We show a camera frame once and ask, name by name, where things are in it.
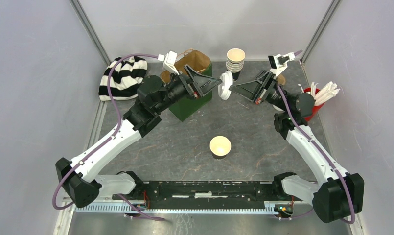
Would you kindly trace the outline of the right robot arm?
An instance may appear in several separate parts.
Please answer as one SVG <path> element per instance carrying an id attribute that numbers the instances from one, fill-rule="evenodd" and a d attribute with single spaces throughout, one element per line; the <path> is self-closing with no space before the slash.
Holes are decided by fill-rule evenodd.
<path id="1" fill-rule="evenodd" d="M 365 182 L 359 173 L 349 173 L 333 159 L 313 134 L 305 119 L 313 114 L 313 96 L 286 91 L 265 70 L 253 81 L 222 88 L 255 104 L 267 102 L 281 109 L 274 115 L 275 130 L 300 154 L 317 180 L 312 183 L 294 172 L 279 174 L 273 179 L 273 196 L 284 200 L 290 195 L 307 202 L 324 223 L 342 220 L 353 224 L 362 211 Z"/>

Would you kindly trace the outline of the single paper coffee cup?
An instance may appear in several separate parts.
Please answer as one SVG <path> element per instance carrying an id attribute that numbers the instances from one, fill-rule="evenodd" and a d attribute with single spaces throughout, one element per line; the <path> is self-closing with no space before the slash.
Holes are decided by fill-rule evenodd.
<path id="1" fill-rule="evenodd" d="M 232 143 L 224 136 L 216 136 L 211 139 L 209 149 L 215 159 L 225 158 L 231 151 Z"/>

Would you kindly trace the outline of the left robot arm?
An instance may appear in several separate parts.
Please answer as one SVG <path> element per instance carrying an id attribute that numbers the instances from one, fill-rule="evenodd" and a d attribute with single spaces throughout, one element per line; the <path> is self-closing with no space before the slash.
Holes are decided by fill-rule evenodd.
<path id="1" fill-rule="evenodd" d="M 200 74 L 189 65 L 184 69 L 184 73 L 171 74 L 168 84 L 156 75 L 146 77 L 137 89 L 135 103 L 112 131 L 71 160 L 56 162 L 60 185 L 78 208 L 103 196 L 122 194 L 134 200 L 142 196 L 143 186 L 130 174 L 99 173 L 120 152 L 150 133 L 161 122 L 162 111 L 185 97 L 202 98 L 222 84 L 221 79 Z"/>

